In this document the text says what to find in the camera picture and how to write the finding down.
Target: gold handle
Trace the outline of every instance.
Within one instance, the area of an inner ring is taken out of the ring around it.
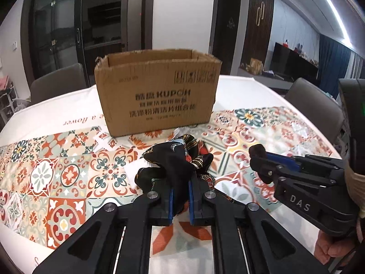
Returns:
[[[263,20],[263,14],[265,13],[265,3],[261,2],[261,19]]]
[[[260,25],[260,7],[257,8],[257,14],[256,14],[256,25]]]

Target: tablecloth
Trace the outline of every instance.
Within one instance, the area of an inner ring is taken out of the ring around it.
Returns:
[[[240,109],[237,104],[286,106]],[[221,76],[214,109],[219,112],[209,124],[184,130],[202,139],[214,154],[210,172],[217,188],[243,203],[257,201],[313,250],[318,230],[276,202],[273,186],[263,184],[249,168],[248,147],[263,143],[268,151],[286,155],[338,154],[300,112],[253,80]],[[62,132],[53,134],[52,129]],[[110,137],[95,87],[16,113],[0,135],[0,145],[10,143],[0,154],[0,215],[7,226],[0,224],[0,240],[10,257],[31,273],[104,203],[132,202],[136,192],[128,185],[124,165],[172,132]],[[34,138],[38,133],[46,135]],[[16,142],[14,137],[23,140]],[[172,226],[154,228],[150,271],[212,273],[209,227],[191,227],[184,211]]]

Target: floral tile pattern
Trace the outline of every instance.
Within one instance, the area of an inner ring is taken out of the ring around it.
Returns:
[[[210,122],[178,129],[214,155],[209,172],[215,187],[268,212],[280,203],[274,187],[250,168],[248,149],[292,156],[329,156],[331,149],[295,112],[285,107],[213,112]],[[132,203],[124,167],[149,147],[174,136],[174,129],[112,137],[106,126],[58,133],[0,147],[0,221],[23,237],[55,249],[105,203]],[[210,228],[192,227],[188,206],[173,225],[154,227],[151,257],[211,243]]]

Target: cardboard box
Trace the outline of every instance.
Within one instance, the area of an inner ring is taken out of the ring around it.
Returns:
[[[95,67],[109,133],[119,137],[206,123],[221,61],[194,50],[109,54]]]

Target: white tablecloth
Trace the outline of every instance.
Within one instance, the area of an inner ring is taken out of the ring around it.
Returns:
[[[213,110],[286,106],[299,116],[331,148],[332,157],[341,158],[319,130],[296,108],[271,89],[252,78],[220,76]],[[0,133],[0,146],[24,139],[105,125],[96,86],[36,104],[14,114]],[[318,229],[282,205],[271,214],[304,247],[313,253]],[[31,274],[53,250],[34,243],[0,224],[0,241],[10,258],[25,273]],[[150,262],[150,273],[155,268]],[[207,269],[211,273],[213,265]]]

